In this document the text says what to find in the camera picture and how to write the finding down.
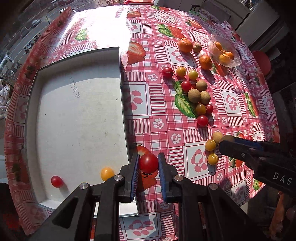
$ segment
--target plastic container of fruit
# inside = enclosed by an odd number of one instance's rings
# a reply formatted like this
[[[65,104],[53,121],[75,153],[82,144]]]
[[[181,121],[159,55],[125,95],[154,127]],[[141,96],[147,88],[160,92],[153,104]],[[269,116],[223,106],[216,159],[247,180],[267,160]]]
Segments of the plastic container of fruit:
[[[234,59],[227,59],[226,57],[226,61],[221,61],[221,59],[219,59],[219,56],[222,54],[221,51],[216,47],[216,45],[214,44],[214,42],[219,42],[223,49],[225,50],[225,52],[232,52],[234,55]],[[225,67],[236,67],[239,66],[242,61],[239,57],[239,55],[237,54],[235,48],[232,46],[231,42],[227,39],[224,39],[222,37],[219,37],[215,34],[212,34],[209,42],[207,44],[207,47],[209,49],[209,53],[210,55],[214,58],[214,60],[216,60],[218,63],[222,64]]]

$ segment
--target orange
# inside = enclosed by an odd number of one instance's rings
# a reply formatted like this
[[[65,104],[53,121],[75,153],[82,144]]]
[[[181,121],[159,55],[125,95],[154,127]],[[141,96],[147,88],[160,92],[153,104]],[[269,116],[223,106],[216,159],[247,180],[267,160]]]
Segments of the orange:
[[[212,60],[209,55],[204,54],[200,57],[200,67],[202,69],[210,70],[212,66]]]
[[[216,45],[217,49],[219,49],[220,51],[223,49],[222,45],[219,42],[214,42],[214,44]]]
[[[234,59],[234,55],[231,52],[226,52],[225,53],[229,58],[231,58],[232,60]]]
[[[178,41],[179,50],[184,53],[190,53],[193,50],[193,44],[186,38],[182,38]]]
[[[226,54],[219,55],[219,62],[222,65],[228,65],[230,64],[231,59]]]
[[[101,170],[101,179],[106,181],[107,179],[115,176],[114,171],[110,167],[104,167]]]

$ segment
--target white tray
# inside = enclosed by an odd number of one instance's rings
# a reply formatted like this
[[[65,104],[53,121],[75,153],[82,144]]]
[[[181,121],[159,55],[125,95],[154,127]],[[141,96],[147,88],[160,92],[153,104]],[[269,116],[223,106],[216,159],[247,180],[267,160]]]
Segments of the white tray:
[[[120,49],[112,47],[38,70],[27,107],[25,150],[40,206],[54,210],[80,183],[102,183],[103,167],[118,174],[129,163],[120,64]],[[52,186],[55,175],[63,187]],[[137,214],[136,202],[120,205],[120,216]]]

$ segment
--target tablecloth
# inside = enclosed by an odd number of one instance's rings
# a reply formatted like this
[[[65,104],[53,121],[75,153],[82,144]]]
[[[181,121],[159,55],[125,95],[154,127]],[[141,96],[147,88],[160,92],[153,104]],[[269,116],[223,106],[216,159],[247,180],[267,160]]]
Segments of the tablecloth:
[[[232,167],[219,151],[215,170],[206,168],[205,142],[220,131],[254,140],[278,138],[276,113],[264,76],[252,53],[232,27],[201,10],[192,15],[164,7],[124,5],[83,12],[64,11],[34,45],[15,84],[5,130],[8,182],[20,222],[33,233],[52,213],[36,204],[26,170],[24,126],[28,96],[37,69],[68,56],[97,48],[119,46],[123,70],[123,95],[129,145],[142,145],[152,153],[164,152],[169,164],[194,183],[217,183],[239,206],[260,189],[253,171],[243,164]],[[211,34],[231,41],[242,64],[221,77],[215,68],[200,69],[198,55],[181,54],[177,37],[199,42],[208,53]],[[134,55],[132,46],[139,51]],[[175,105],[174,80],[161,75],[164,67],[197,70],[208,82],[213,117],[207,128],[186,116]],[[245,93],[252,96],[257,116],[251,115]],[[174,240],[178,237],[178,208],[163,202],[159,177],[156,184],[138,193],[139,215],[120,219],[121,240]]]

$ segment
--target screw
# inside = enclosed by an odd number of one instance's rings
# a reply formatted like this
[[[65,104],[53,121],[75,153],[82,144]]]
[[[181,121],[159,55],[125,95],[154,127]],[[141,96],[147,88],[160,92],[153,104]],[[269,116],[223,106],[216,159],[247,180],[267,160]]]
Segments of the screw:
[[[88,186],[89,186],[88,183],[80,183],[79,188],[86,189]]]
[[[183,176],[181,176],[181,175],[176,175],[176,176],[174,176],[174,179],[175,179],[177,182],[179,182],[179,181],[182,181],[182,180],[183,180]]]
[[[121,179],[123,179],[123,176],[121,176],[119,174],[114,176],[115,181],[120,181]]]
[[[209,188],[212,190],[216,190],[216,189],[218,189],[218,185],[216,183],[210,183]]]

